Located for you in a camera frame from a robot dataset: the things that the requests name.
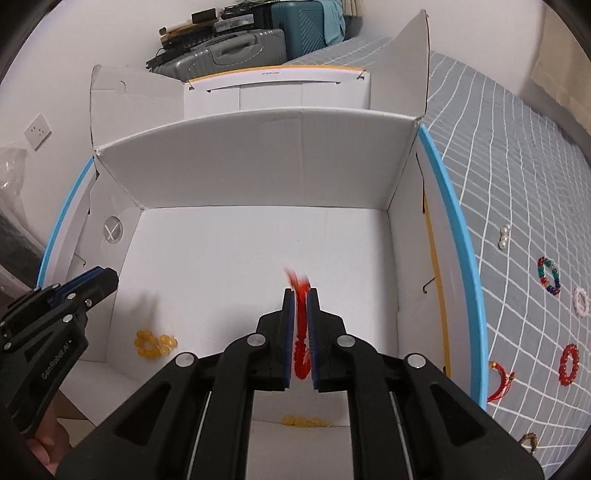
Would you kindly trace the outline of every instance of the wall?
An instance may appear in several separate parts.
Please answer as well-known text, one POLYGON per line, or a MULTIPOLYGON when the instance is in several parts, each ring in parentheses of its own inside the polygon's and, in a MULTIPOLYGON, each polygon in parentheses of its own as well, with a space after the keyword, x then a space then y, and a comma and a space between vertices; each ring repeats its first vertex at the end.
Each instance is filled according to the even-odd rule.
MULTIPOLYGON (((92 155, 89 83, 95 64, 143 69, 158 29, 230 0, 63 0, 35 29, 0 85, 0 145, 22 141, 43 113, 52 135, 30 150, 21 198, 28 227, 46 243, 78 172, 92 155)), ((431 48, 467 62, 514 92, 530 74, 541 0, 365 0, 363 33, 395 35, 420 8, 431 48)))

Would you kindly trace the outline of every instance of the gray checkered bedsheet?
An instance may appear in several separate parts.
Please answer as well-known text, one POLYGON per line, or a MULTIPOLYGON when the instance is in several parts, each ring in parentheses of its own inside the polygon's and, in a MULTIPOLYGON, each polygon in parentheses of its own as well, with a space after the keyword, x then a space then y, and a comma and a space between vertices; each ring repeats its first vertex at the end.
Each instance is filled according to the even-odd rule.
MULTIPOLYGON (((391 40, 354 38, 292 63, 368 67, 391 40)), ((514 438, 538 437, 548 478, 591 423, 589 317, 573 311, 577 286, 591 291, 591 169, 547 117, 473 68, 431 54, 429 129, 456 190, 484 290, 489 359, 515 371, 510 392, 487 412, 514 438), (499 228, 511 225, 506 251, 499 228), (540 284, 537 259, 558 266, 561 293, 540 284), (580 369, 563 387, 563 348, 576 343, 580 369)), ((489 392, 499 377, 491 371, 489 392)))

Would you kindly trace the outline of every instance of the light blue cloth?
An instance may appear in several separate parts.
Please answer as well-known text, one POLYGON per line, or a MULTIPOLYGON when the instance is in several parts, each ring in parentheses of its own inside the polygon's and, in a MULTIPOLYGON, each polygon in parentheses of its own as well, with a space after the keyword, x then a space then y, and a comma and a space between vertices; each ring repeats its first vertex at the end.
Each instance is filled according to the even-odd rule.
POLYGON ((345 38, 345 16, 340 0, 318 0, 324 10, 324 42, 327 46, 341 43, 345 38))

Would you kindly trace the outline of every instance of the box flap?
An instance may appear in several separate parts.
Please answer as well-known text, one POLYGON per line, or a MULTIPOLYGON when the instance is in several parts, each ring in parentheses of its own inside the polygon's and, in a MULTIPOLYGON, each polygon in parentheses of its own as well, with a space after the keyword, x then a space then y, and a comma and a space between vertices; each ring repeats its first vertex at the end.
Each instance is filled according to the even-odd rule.
POLYGON ((372 110, 421 118, 427 111, 429 29, 425 10, 413 18, 371 71, 372 110))
POLYGON ((183 82, 141 70, 96 65, 90 83, 95 149, 184 118, 183 82))
POLYGON ((98 156, 144 208, 386 209, 416 130, 413 117, 370 110, 268 109, 167 125, 98 156))

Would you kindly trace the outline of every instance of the wall socket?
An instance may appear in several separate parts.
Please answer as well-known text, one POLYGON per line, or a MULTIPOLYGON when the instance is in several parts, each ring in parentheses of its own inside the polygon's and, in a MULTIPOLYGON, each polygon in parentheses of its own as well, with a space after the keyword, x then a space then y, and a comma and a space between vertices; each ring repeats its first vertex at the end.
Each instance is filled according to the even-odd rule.
POLYGON ((42 114, 39 114, 33 123, 25 130, 25 137, 29 140, 29 143, 33 147, 33 150, 37 150, 43 141, 49 137, 51 129, 42 114))

